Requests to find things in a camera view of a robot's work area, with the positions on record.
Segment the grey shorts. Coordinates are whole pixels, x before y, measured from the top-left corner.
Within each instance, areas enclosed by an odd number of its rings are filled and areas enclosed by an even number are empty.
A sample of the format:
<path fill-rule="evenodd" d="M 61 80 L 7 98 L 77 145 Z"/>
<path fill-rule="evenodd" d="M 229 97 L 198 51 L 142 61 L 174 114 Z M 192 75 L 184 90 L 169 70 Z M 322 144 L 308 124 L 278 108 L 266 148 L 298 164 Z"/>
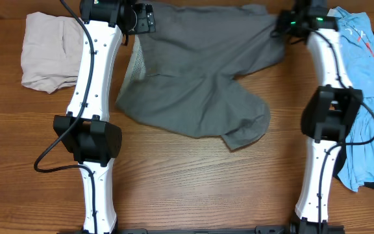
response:
<path fill-rule="evenodd" d="M 135 38 L 116 107 L 145 125 L 238 149 L 259 140 L 269 105 L 236 80 L 279 63 L 277 18 L 263 5 L 152 4 L 156 31 Z"/>

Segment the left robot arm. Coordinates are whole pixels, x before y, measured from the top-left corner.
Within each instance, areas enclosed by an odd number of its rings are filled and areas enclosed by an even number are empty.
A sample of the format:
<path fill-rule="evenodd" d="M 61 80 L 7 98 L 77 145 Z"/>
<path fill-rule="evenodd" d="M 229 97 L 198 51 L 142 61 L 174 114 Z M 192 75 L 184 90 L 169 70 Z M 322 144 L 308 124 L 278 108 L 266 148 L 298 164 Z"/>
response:
<path fill-rule="evenodd" d="M 109 122 L 109 94 L 116 55 L 130 35 L 153 33 L 150 4 L 137 1 L 81 1 L 82 57 L 77 84 L 53 129 L 80 170 L 85 204 L 81 233 L 117 233 L 112 169 L 121 149 L 121 129 Z"/>

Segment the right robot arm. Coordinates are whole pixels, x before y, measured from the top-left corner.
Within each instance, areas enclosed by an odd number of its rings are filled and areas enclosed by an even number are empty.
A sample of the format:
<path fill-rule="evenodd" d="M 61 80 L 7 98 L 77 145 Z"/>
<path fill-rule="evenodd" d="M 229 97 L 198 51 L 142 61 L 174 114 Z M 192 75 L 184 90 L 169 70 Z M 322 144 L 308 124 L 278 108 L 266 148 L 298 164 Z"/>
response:
<path fill-rule="evenodd" d="M 353 88 L 343 64 L 337 19 L 326 1 L 296 0 L 282 10 L 271 36 L 289 35 L 304 42 L 312 56 L 319 86 L 301 117 L 307 137 L 303 187 L 295 216 L 278 233 L 343 233 L 329 225 L 328 200 L 334 165 L 355 121 L 363 94 Z"/>

